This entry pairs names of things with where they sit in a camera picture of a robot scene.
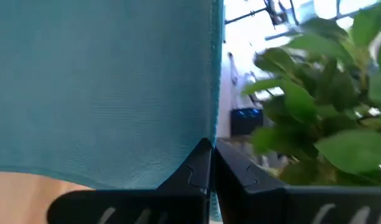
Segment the teal mesh fabric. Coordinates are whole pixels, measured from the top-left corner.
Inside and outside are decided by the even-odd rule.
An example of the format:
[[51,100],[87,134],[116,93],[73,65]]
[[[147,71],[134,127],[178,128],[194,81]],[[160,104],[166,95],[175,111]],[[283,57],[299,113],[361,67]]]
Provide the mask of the teal mesh fabric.
[[152,189],[214,138],[221,2],[0,0],[0,170]]

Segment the wooden floor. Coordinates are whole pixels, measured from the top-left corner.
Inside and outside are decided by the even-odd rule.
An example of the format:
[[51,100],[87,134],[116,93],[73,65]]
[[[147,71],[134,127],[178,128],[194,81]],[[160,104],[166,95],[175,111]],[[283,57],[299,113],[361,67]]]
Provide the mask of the wooden floor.
[[0,172],[0,224],[46,224],[46,211],[59,195],[88,189],[32,174]]

